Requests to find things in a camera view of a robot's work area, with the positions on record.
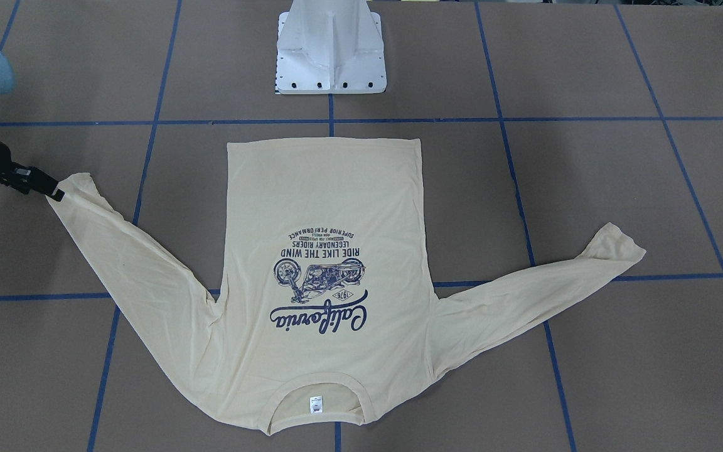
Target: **motorcycle graphic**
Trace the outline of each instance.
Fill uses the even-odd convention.
[[[284,258],[272,269],[275,280],[281,286],[289,286],[295,293],[292,303],[304,304],[329,290],[341,289],[346,284],[358,286],[364,276],[365,266],[350,257],[341,264],[311,264],[306,269],[303,286],[297,286],[301,266],[293,259]]]

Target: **shirt sleeve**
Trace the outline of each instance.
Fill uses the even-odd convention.
[[[427,332],[434,378],[582,301],[639,262],[644,249],[612,223],[579,256],[436,299]]]
[[[52,209],[161,369],[186,395],[191,370],[203,361],[223,306],[183,263],[114,211],[89,174],[72,175],[58,188],[66,194],[61,202],[48,198]]]

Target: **printed graphic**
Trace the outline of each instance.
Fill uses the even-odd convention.
[[[301,275],[301,266],[294,259],[281,259],[272,272],[279,285],[292,287],[295,293],[292,303],[302,305],[329,290],[344,288],[345,284],[358,286],[364,276],[364,265],[355,257],[345,259],[341,264],[312,264],[306,270],[303,286],[299,288],[297,280]]]
[[[367,299],[367,290],[353,300],[353,292],[346,288],[361,286],[365,273],[361,249],[352,246],[353,238],[353,232],[329,228],[307,228],[289,234],[291,245],[281,249],[281,259],[272,267],[272,275],[293,296],[289,305],[270,312],[276,328],[290,331],[293,326],[318,325],[319,334],[324,335],[329,326],[337,332],[342,320],[350,320],[352,331],[364,326],[367,309],[361,303]],[[342,304],[334,306],[329,296]]]

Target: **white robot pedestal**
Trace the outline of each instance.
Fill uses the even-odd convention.
[[[386,88],[381,17],[365,0],[294,0],[281,14],[276,92],[375,94]]]

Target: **blue tape line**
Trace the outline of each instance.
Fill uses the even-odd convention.
[[[149,142],[147,143],[147,154],[144,157],[144,167],[141,170],[141,182],[138,184],[138,195],[136,197],[136,209],[132,214],[132,223],[138,225],[138,216],[141,214],[141,200],[144,194],[144,183],[147,180],[147,172],[149,171],[149,160],[153,156],[153,147],[155,146],[155,133],[158,131],[158,119],[161,117],[161,106],[163,105],[164,90],[166,90],[166,77],[169,75],[169,66],[172,63],[172,53],[174,52],[174,39],[178,34],[178,22],[180,20],[180,8],[183,0],[178,0],[177,9],[174,12],[174,21],[172,22],[172,35],[169,37],[169,48],[166,49],[166,63],[164,63],[163,75],[161,76],[161,86],[158,88],[158,102],[155,105],[155,116],[153,117],[153,128],[149,131]]]
[[[5,43],[8,42],[9,32],[13,28],[13,22],[15,21],[15,14],[18,12],[18,6],[21,5],[21,0],[15,0],[13,4],[13,10],[11,11],[11,17],[8,19],[8,26],[5,27],[5,33],[2,35],[0,41],[0,51],[5,49]]]
[[[100,415],[102,414],[102,403],[105,399],[105,388],[108,385],[108,373],[110,362],[113,357],[113,344],[115,343],[115,331],[119,327],[119,307],[113,308],[113,320],[111,320],[111,331],[108,336],[108,349],[105,351],[105,362],[102,366],[102,377],[100,378],[100,389],[97,392],[97,405],[94,407],[94,418],[91,421],[91,434],[88,436],[88,452],[94,451],[94,443],[97,440],[97,430],[100,427]]]
[[[152,124],[152,121],[47,121],[0,122],[0,127],[151,126]]]
[[[141,183],[138,188],[136,197],[136,209],[132,215],[132,223],[138,224],[138,217],[141,214],[141,195],[144,189],[144,180],[147,177],[149,169],[149,160],[152,157],[153,146],[155,143],[155,132],[158,130],[158,117],[161,115],[161,106],[163,105],[163,94],[166,89],[166,76],[169,74],[169,64],[172,61],[172,52],[174,50],[174,39],[178,33],[178,21],[180,19],[180,9],[183,0],[178,0],[177,8],[174,12],[174,21],[172,23],[172,34],[169,37],[169,48],[166,51],[166,63],[164,63],[163,75],[161,76],[161,86],[158,89],[158,103],[155,105],[155,116],[153,117],[153,128],[149,133],[149,144],[147,145],[147,154],[144,158],[144,168],[141,172]],[[88,437],[88,452],[93,452],[94,443],[97,440],[97,430],[100,423],[100,413],[102,412],[102,401],[104,399],[105,389],[108,384],[108,374],[110,372],[110,362],[113,355],[113,343],[115,341],[115,333],[119,326],[119,307],[113,309],[113,323],[111,325],[111,334],[108,341],[108,352],[105,354],[105,362],[102,367],[102,379],[100,380],[100,391],[97,395],[97,408],[94,410],[94,418],[91,423],[91,435]]]
[[[110,298],[110,294],[107,292],[96,292],[91,294],[0,295],[0,301],[79,300],[82,298]]]
[[[655,116],[626,116],[626,117],[600,117],[600,116],[583,116],[583,117],[506,117],[507,122],[559,122],[559,121],[659,121],[659,117]]]
[[[490,49],[487,47],[487,37],[485,36],[485,26],[481,22],[481,11],[479,10],[479,2],[475,2],[474,7],[476,8],[476,20],[479,23],[479,34],[481,35],[481,45],[482,48],[484,48],[485,51],[485,60],[487,60],[487,70],[490,73],[490,85],[491,88],[493,88],[493,99],[496,101],[496,111],[498,112],[499,117],[499,126],[501,129],[501,137],[504,139],[504,152],[506,153],[507,157],[507,164],[510,167],[510,177],[513,180],[513,185],[515,187],[515,201],[517,202],[517,211],[518,214],[520,214],[520,221],[523,223],[523,234],[526,238],[526,252],[528,254],[528,262],[531,264],[531,266],[535,265],[534,261],[534,251],[532,250],[532,240],[530,238],[530,234],[528,234],[528,223],[526,223],[526,214],[523,210],[523,202],[520,200],[520,188],[517,183],[517,174],[515,173],[515,164],[513,163],[513,158],[511,157],[511,151],[510,151],[510,140],[507,137],[507,129],[506,125],[504,123],[504,115],[501,114],[501,103],[500,98],[498,96],[498,88],[496,86],[496,77],[493,72],[493,63],[490,60]]]
[[[389,124],[403,122],[497,122],[497,117],[388,117],[334,119],[338,124]]]
[[[342,452],[342,423],[333,423],[333,450]]]
[[[15,3],[13,4],[13,10],[11,11],[11,17],[9,17],[8,19],[8,25],[5,26],[5,32],[2,35],[2,40],[0,41],[0,51],[5,48],[5,43],[8,42],[9,31],[11,31],[11,28],[13,28],[15,14],[18,12],[19,5],[21,5],[21,0],[15,0]]]
[[[159,126],[214,126],[218,124],[327,124],[327,119],[161,119]]]
[[[723,278],[723,274],[659,274],[659,275],[622,275],[613,278],[617,283],[630,283],[630,281],[675,281],[683,279],[715,279]]]
[[[335,120],[333,119],[333,94],[328,95],[328,136],[334,137],[336,135],[333,134],[333,124]]]
[[[32,121],[0,122],[0,127],[62,126],[214,126],[220,124],[388,124],[413,122],[560,122],[560,121],[659,121],[659,117],[391,117],[358,119],[161,119],[158,121]],[[723,117],[666,117],[666,121],[723,121]]]
[[[723,116],[669,116],[666,121],[723,121]]]
[[[473,287],[481,286],[489,282],[490,281],[437,281],[434,283],[434,287]]]
[[[523,230],[526,236],[526,252],[528,254],[528,261],[531,266],[535,266],[534,251],[532,250],[532,240],[528,233],[528,223],[526,221],[526,215],[523,209],[523,203],[520,200],[520,188],[517,182],[517,174],[515,172],[515,165],[513,164],[513,158],[511,158],[510,151],[510,140],[507,137],[507,129],[504,122],[504,115],[501,112],[501,105],[498,96],[498,88],[496,86],[496,77],[493,71],[493,63],[490,60],[490,50],[487,47],[487,37],[485,35],[485,26],[481,22],[481,11],[479,9],[479,2],[474,3],[476,8],[476,20],[479,23],[479,34],[481,34],[481,43],[485,49],[485,59],[487,60],[487,69],[490,72],[490,84],[493,87],[493,98],[496,101],[496,111],[498,112],[499,125],[501,129],[501,136],[504,138],[504,151],[507,156],[507,163],[510,166],[510,176],[513,178],[513,184],[515,186],[515,200],[517,201],[517,209],[520,214],[520,220],[523,222]],[[562,415],[565,419],[565,430],[568,432],[568,444],[570,445],[571,452],[576,452],[576,440],[574,439],[574,428],[570,423],[570,415],[568,414],[568,403],[565,402],[565,389],[562,386],[562,377],[560,376],[559,366],[557,365],[557,354],[554,352],[554,339],[551,337],[551,329],[548,321],[544,321],[543,326],[545,327],[545,338],[549,346],[549,355],[551,357],[551,366],[554,368],[554,378],[557,380],[557,392],[559,393],[560,408],[562,408]]]
[[[678,281],[694,279],[721,279],[723,274],[659,274],[619,276],[613,279],[615,283],[633,283],[633,281]],[[491,280],[485,281],[434,281],[434,287],[476,287]],[[219,295],[220,289],[209,289],[211,295]],[[27,295],[0,295],[0,301],[51,301],[51,300],[79,300],[89,298],[110,298],[107,292],[75,293],[75,294],[27,294]]]
[[[549,355],[551,357],[551,367],[554,369],[554,380],[557,381],[557,394],[562,404],[562,415],[565,417],[565,431],[568,432],[568,444],[571,452],[576,452],[576,440],[574,439],[574,429],[570,423],[570,415],[568,415],[568,402],[565,399],[565,389],[562,386],[562,376],[560,375],[559,364],[557,364],[557,351],[554,349],[554,338],[551,337],[551,326],[548,321],[543,321],[545,328],[545,342],[549,346]]]
[[[635,43],[632,41],[632,37],[629,34],[629,29],[626,27],[626,23],[623,21],[623,17],[621,15],[621,11],[618,8],[618,5],[613,5],[613,8],[615,9],[615,14],[618,15],[618,18],[621,22],[621,28],[623,28],[623,32],[626,35],[626,40],[629,41],[629,46],[632,49],[632,54],[635,56],[635,60],[638,63],[638,67],[640,68],[640,73],[643,74],[643,80],[646,82],[646,88],[649,90],[649,94],[651,95],[652,101],[654,101],[655,108],[657,109],[657,114],[660,115],[660,120],[663,121],[663,128],[665,128],[666,135],[668,136],[668,142],[671,144],[671,149],[674,151],[674,157],[677,157],[677,164],[680,165],[680,171],[682,171],[682,176],[685,178],[685,183],[688,185],[688,191],[691,192],[691,197],[694,199],[694,204],[697,206],[697,211],[699,212],[699,217],[702,220],[702,224],[705,227],[705,231],[708,234],[708,238],[710,239],[710,244],[712,245],[712,248],[715,252],[715,259],[718,260],[719,265],[721,266],[721,272],[723,273],[723,257],[721,257],[721,252],[718,249],[718,243],[715,241],[714,234],[712,233],[712,229],[710,228],[710,224],[708,223],[708,218],[705,214],[705,211],[702,209],[702,205],[699,202],[699,198],[697,197],[697,191],[694,189],[694,184],[691,183],[691,177],[688,176],[688,171],[685,169],[685,163],[682,160],[682,157],[680,156],[680,151],[677,149],[677,144],[674,143],[674,136],[671,133],[671,129],[668,128],[668,121],[666,121],[665,117],[663,116],[663,109],[660,108],[660,103],[657,101],[657,96],[655,95],[654,89],[651,87],[651,83],[649,82],[649,77],[646,74],[646,69],[643,68],[643,63],[640,61],[640,57],[638,55],[638,51],[635,48]]]

